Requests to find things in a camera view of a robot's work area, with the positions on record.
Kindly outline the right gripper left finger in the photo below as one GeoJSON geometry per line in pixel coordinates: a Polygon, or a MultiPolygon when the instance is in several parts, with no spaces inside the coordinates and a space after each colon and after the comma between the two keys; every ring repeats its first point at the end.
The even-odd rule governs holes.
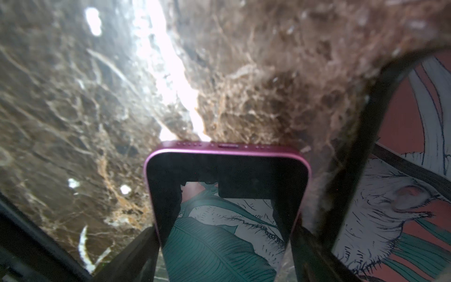
{"type": "Polygon", "coordinates": [[[152,282],[160,243],[155,227],[141,232],[91,280],[93,282],[152,282]]]}

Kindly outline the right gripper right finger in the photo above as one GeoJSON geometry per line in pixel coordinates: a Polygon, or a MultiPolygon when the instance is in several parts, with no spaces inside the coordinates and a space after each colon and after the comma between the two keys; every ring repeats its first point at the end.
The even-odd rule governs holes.
{"type": "Polygon", "coordinates": [[[361,282],[297,220],[290,243],[299,282],[361,282]]]}

